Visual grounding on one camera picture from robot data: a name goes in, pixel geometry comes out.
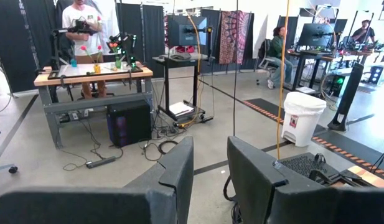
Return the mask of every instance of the white trash can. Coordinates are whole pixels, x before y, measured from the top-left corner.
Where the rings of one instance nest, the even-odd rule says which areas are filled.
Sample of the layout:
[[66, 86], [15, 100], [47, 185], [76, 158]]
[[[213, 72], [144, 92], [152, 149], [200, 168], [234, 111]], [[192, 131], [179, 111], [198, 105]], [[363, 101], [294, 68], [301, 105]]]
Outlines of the white trash can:
[[326, 101], [304, 93], [290, 92], [284, 101], [284, 123], [281, 137], [296, 144], [307, 146], [314, 134]]

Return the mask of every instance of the vase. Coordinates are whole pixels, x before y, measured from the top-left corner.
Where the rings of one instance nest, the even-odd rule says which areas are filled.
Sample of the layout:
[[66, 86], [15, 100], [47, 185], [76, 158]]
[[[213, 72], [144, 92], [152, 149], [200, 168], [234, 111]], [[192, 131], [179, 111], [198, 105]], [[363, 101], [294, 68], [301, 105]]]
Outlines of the vase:
[[116, 68], [120, 69], [121, 68], [121, 61], [119, 60], [119, 57], [116, 57]]
[[100, 74], [100, 65], [98, 65], [98, 64], [94, 65], [93, 69], [95, 71], [95, 74]]
[[74, 58], [70, 60], [70, 63], [72, 64], [72, 67], [73, 68], [77, 68], [77, 60], [75, 60]]

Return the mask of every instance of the tapestry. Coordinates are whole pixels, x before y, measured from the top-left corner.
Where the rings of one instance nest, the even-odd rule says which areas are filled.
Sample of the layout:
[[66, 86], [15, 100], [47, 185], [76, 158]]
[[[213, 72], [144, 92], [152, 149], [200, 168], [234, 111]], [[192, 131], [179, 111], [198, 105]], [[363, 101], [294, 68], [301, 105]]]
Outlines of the tapestry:
[[243, 63], [249, 20], [250, 14], [246, 12], [222, 12], [219, 64]]

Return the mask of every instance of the gray floor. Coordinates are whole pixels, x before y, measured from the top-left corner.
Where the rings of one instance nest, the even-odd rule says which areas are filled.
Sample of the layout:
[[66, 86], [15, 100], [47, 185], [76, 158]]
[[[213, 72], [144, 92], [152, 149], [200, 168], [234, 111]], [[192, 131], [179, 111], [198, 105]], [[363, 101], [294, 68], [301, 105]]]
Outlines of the gray floor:
[[[192, 96], [191, 68], [171, 70], [170, 101], [175, 103]], [[263, 98], [274, 104], [278, 104], [279, 92], [269, 90], [266, 85], [265, 73], [240, 73], [236, 87], [236, 97], [240, 100]], [[256, 86], [259, 77], [263, 83]], [[204, 77], [205, 82], [213, 84], [226, 93], [233, 94], [234, 73], [221, 74], [213, 77]], [[162, 90], [162, 80], [154, 82], [156, 92]], [[121, 83], [108, 86], [108, 91], [114, 93], [129, 92], [128, 86]], [[384, 151], [384, 86], [372, 94], [357, 93], [349, 120], [361, 118], [375, 113], [373, 118], [351, 124], [349, 131], [342, 133], [350, 139], [372, 147], [378, 151]], [[80, 87], [73, 89], [75, 95], [79, 95]], [[8, 88], [0, 73], [0, 109], [9, 100]], [[12, 99], [8, 108], [0, 113], [0, 147], [8, 142], [8, 134], [14, 127], [16, 121], [29, 104], [36, 91], [16, 94], [18, 99]], [[180, 141], [184, 136], [194, 137], [194, 168], [199, 169], [227, 159], [226, 142], [227, 136], [232, 135], [233, 129], [233, 100], [217, 91], [213, 91], [215, 97], [215, 118], [206, 124], [196, 124], [188, 131], [177, 137]], [[66, 92], [59, 90], [62, 101], [68, 101]], [[201, 107], [207, 111], [207, 116], [214, 115], [212, 89], [205, 85], [202, 93]], [[334, 115], [334, 111], [326, 109], [321, 116], [319, 124], [327, 126]], [[253, 111], [247, 106], [236, 102], [236, 136], [249, 144], [263, 149], [276, 144], [276, 123], [265, 116]], [[119, 155], [119, 150], [111, 149], [110, 140], [104, 116], [97, 115], [91, 120], [93, 134], [101, 148], [99, 152], [103, 156]], [[88, 160], [96, 161], [98, 158], [89, 152], [93, 148], [90, 135], [80, 123], [68, 124], [61, 130], [64, 151], [76, 153]], [[88, 186], [88, 187], [122, 187], [128, 182], [149, 169], [154, 162], [147, 161], [141, 154], [142, 150], [137, 144], [126, 146], [124, 156], [119, 161], [89, 170], [86, 167], [76, 169], [72, 172], [64, 171], [62, 168], [68, 163], [83, 164], [81, 158], [71, 156], [56, 150], [48, 129], [48, 125], [42, 110], [40, 99], [37, 98], [27, 116], [10, 139], [0, 157], [0, 166], [5, 164], [16, 164], [19, 173], [10, 175], [6, 170], [0, 171], [0, 195], [12, 189], [28, 186]], [[338, 170], [344, 170], [352, 164], [345, 159], [333, 154], [315, 143], [308, 147], [298, 148], [293, 145], [284, 146], [280, 149], [281, 157], [289, 157], [304, 152], [325, 155], [329, 164]], [[159, 153], [154, 148], [149, 148], [149, 158], [156, 158]], [[269, 154], [275, 156], [276, 150]], [[227, 202], [222, 195], [223, 184], [229, 175], [227, 166], [210, 170], [196, 175], [190, 203], [189, 223], [231, 223], [230, 209], [232, 204]]]

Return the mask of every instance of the caster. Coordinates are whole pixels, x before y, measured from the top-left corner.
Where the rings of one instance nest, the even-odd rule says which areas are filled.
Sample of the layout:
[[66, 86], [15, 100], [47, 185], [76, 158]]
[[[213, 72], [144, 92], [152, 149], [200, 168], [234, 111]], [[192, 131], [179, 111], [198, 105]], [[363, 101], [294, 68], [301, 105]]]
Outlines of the caster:
[[11, 167], [11, 168], [9, 169], [9, 172], [10, 172], [11, 174], [15, 174], [15, 173], [17, 172], [17, 167], [16, 167], [16, 166]]

